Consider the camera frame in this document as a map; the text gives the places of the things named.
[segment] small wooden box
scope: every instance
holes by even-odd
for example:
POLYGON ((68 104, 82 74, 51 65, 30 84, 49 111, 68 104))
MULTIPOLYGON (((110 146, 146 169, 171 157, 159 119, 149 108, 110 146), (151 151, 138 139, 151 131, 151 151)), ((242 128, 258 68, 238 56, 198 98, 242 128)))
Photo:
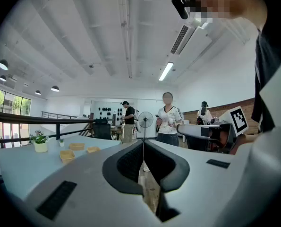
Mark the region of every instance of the small wooden box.
POLYGON ((93 153, 93 152, 96 152, 96 151, 99 151, 99 150, 101 150, 101 149, 99 149, 97 146, 87 148, 88 153, 93 153))
POLYGON ((72 150, 61 150, 60 158, 63 163, 68 163, 75 158, 74 152, 72 150))
POLYGON ((71 143, 69 144, 69 149, 71 150, 84 150, 85 143, 71 143))

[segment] cap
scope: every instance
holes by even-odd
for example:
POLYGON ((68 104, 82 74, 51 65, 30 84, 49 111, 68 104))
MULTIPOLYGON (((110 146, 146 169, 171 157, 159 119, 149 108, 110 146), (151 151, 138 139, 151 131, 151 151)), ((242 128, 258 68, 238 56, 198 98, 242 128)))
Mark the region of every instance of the cap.
POLYGON ((201 105, 203 105, 204 107, 208 107, 208 104, 207 104, 206 101, 203 101, 203 102, 201 103, 201 105))

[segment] person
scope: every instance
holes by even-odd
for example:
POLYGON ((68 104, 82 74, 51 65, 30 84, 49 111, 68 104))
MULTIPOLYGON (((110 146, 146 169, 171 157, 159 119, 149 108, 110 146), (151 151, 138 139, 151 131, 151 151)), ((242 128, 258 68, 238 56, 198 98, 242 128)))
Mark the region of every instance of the person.
MULTIPOLYGON (((158 117, 156 122, 158 129, 157 141, 173 146, 179 146, 176 127, 178 124, 182 123, 181 112, 178 108, 172 106, 172 93, 164 93, 162 96, 162 100, 165 106, 158 111, 158 117)), ((145 163, 144 171, 150 171, 145 163)))
MULTIPOLYGON (((260 122, 260 131, 274 128, 272 117, 260 97, 260 91, 281 65, 281 30, 275 29, 281 17, 281 0, 196 0, 202 8, 215 17, 234 19, 243 17, 258 30, 255 60, 255 102, 252 119, 260 122)), ((237 138, 236 147, 253 142, 259 135, 237 138)))
POLYGON ((123 141, 122 143, 132 142, 132 130, 134 128, 134 113, 135 110, 133 107, 129 105, 127 101, 122 103, 123 107, 126 108, 126 116, 122 117, 125 121, 124 133, 123 133, 123 141))
POLYGON ((197 113, 197 118, 200 117, 202 119, 204 125, 210 124, 213 119, 210 111, 208 109, 206 109, 206 107, 208 107, 208 104, 206 101, 203 101, 201 103, 201 108, 197 113))

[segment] ceiling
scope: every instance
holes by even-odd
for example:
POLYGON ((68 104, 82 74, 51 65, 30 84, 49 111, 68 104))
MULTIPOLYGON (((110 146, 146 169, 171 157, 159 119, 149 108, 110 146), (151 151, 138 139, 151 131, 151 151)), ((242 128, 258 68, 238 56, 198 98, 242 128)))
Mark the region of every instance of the ceiling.
MULTIPOLYGON (((27 83, 20 87, 24 93, 41 90, 40 97, 53 85, 109 77, 176 86, 196 72, 198 54, 190 53, 187 64, 177 60, 175 71, 163 82, 158 79, 185 23, 204 21, 182 20, 171 0, 20 0, 0 27, 0 60, 9 63, 0 75, 27 83)), ((226 22, 214 19, 205 28, 212 41, 205 60, 238 35, 246 41, 241 35, 246 21, 230 25, 229 31, 226 22)), ((5 85, 15 88, 16 83, 5 85)))

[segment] white t-shirt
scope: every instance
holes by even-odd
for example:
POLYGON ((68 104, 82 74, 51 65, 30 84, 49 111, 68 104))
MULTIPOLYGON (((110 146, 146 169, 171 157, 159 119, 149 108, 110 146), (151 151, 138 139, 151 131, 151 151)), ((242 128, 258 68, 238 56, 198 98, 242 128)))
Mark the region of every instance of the white t-shirt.
POLYGON ((203 120, 203 123, 204 123, 205 125, 207 125, 208 123, 211 122, 211 120, 212 120, 213 117, 212 117, 212 115, 211 115, 211 113, 210 113, 209 110, 206 110, 206 111, 205 111, 205 115, 201 115, 201 109, 202 109, 202 107, 201 107, 200 110, 198 111, 197 117, 200 116, 200 118, 202 118, 202 120, 203 120))
POLYGON ((162 119, 158 133, 161 134, 177 134, 176 127, 170 127, 168 125, 169 119, 173 121, 178 121, 182 119, 181 112, 178 108, 172 107, 167 113, 165 112, 165 107, 159 109, 158 116, 162 119))

